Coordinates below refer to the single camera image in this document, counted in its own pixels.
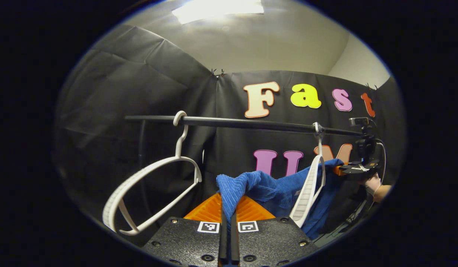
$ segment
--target ceiling light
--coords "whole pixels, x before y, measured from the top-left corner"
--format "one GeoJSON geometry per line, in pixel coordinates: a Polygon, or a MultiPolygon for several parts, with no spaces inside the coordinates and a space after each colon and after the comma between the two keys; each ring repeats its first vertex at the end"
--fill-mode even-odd
{"type": "Polygon", "coordinates": [[[181,24],[229,14],[263,14],[261,0],[193,0],[171,13],[181,24]]]}

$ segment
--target blue towel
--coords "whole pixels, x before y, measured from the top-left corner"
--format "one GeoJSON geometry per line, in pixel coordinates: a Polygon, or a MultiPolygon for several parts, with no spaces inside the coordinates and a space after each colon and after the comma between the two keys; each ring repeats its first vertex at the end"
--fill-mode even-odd
{"type": "MultiPolygon", "coordinates": [[[[325,162],[326,184],[308,213],[302,230],[311,240],[318,237],[318,231],[323,227],[328,217],[328,208],[334,196],[343,184],[343,179],[331,171],[336,166],[343,165],[339,159],[325,162]]],[[[295,193],[302,189],[310,167],[290,176],[274,179],[263,171],[245,172],[236,178],[220,174],[216,177],[217,186],[222,197],[222,209],[230,226],[232,214],[244,194],[262,205],[275,217],[286,217],[290,214],[298,196],[295,193]]],[[[317,191],[321,184],[321,164],[318,165],[317,191]]]]}

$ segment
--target white plastic hanger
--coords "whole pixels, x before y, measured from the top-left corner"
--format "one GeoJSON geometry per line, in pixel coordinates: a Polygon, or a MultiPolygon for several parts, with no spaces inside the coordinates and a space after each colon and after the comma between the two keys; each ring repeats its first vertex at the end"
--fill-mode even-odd
{"type": "MultiPolygon", "coordinates": [[[[182,116],[186,116],[186,113],[184,111],[179,111],[176,114],[173,120],[174,126],[178,125],[178,122],[182,116]]],[[[120,232],[124,235],[137,235],[142,230],[146,229],[152,223],[158,220],[170,208],[172,208],[179,200],[183,198],[183,196],[185,196],[193,187],[195,187],[195,185],[198,182],[202,182],[201,171],[198,167],[198,164],[193,159],[181,156],[181,145],[183,144],[183,141],[186,138],[187,134],[188,134],[188,125],[185,125],[184,130],[183,130],[183,135],[178,139],[178,142],[176,142],[176,153],[174,157],[162,159],[158,162],[148,165],[147,167],[136,172],[130,178],[125,180],[119,187],[117,187],[117,189],[115,189],[115,191],[112,193],[110,198],[107,200],[107,203],[104,206],[104,211],[102,213],[103,222],[105,225],[108,226],[108,228],[110,228],[114,232],[117,232],[117,230],[115,229],[114,220],[115,220],[115,213],[117,212],[117,208],[119,208],[125,220],[129,224],[129,226],[132,228],[132,230],[130,231],[120,230],[120,232]],[[194,165],[194,183],[191,186],[189,186],[188,189],[186,189],[183,193],[181,193],[176,199],[174,199],[170,204],[168,204],[166,207],[161,209],[161,211],[158,211],[155,215],[153,215],[151,218],[146,220],[144,223],[140,224],[139,226],[136,226],[134,221],[128,214],[127,208],[124,204],[124,200],[123,200],[124,195],[129,191],[129,189],[132,186],[134,186],[139,180],[141,180],[147,174],[151,173],[155,169],[165,164],[169,164],[171,162],[176,162],[176,161],[187,161],[187,162],[191,162],[194,165]]]]}
{"type": "Polygon", "coordinates": [[[317,133],[315,137],[318,139],[318,155],[313,159],[312,165],[310,166],[310,171],[307,174],[305,183],[303,184],[302,190],[300,190],[300,195],[298,196],[295,206],[290,212],[290,218],[298,225],[302,227],[303,223],[307,219],[308,212],[312,207],[313,203],[317,200],[318,195],[320,194],[321,189],[326,183],[326,173],[324,168],[323,152],[321,140],[323,138],[323,129],[319,123],[314,123],[317,133]],[[322,177],[321,184],[318,191],[315,193],[315,188],[317,186],[317,174],[318,174],[318,164],[321,162],[322,166],[322,177]]]}

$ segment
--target hanger hook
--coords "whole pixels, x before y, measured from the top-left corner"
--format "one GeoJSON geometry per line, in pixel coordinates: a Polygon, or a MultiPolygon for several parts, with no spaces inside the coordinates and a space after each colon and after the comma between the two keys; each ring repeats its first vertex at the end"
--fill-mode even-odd
{"type": "Polygon", "coordinates": [[[315,125],[315,137],[318,139],[318,155],[323,157],[323,148],[321,145],[321,140],[323,138],[323,127],[317,122],[315,122],[313,125],[315,125]]]}
{"type": "MultiPolygon", "coordinates": [[[[178,122],[180,121],[180,118],[183,116],[187,116],[186,112],[183,110],[178,111],[178,113],[175,115],[173,119],[173,125],[178,126],[178,122]]],[[[181,157],[181,146],[183,145],[184,139],[186,139],[186,135],[188,135],[188,125],[184,126],[183,130],[183,135],[178,139],[178,142],[176,142],[176,152],[175,152],[175,157],[180,158],[181,157]]]]}

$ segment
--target clothing rack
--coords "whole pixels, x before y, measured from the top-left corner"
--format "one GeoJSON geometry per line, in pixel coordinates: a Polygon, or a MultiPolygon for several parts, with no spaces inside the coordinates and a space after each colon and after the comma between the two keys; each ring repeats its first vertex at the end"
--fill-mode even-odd
{"type": "MultiPolygon", "coordinates": [[[[127,121],[145,121],[153,123],[173,123],[174,116],[155,116],[155,115],[130,115],[126,116],[127,121]]],[[[213,117],[193,117],[183,116],[180,118],[179,124],[193,125],[193,126],[212,126],[212,127],[226,127],[226,128],[242,128],[242,129],[261,129],[261,130],[277,130],[287,132],[306,132],[317,133],[315,126],[302,125],[296,123],[280,123],[271,121],[255,121],[247,119],[224,119],[213,117]]],[[[325,135],[350,135],[350,136],[363,136],[362,132],[354,132],[348,130],[324,128],[322,132],[325,135]]]]}

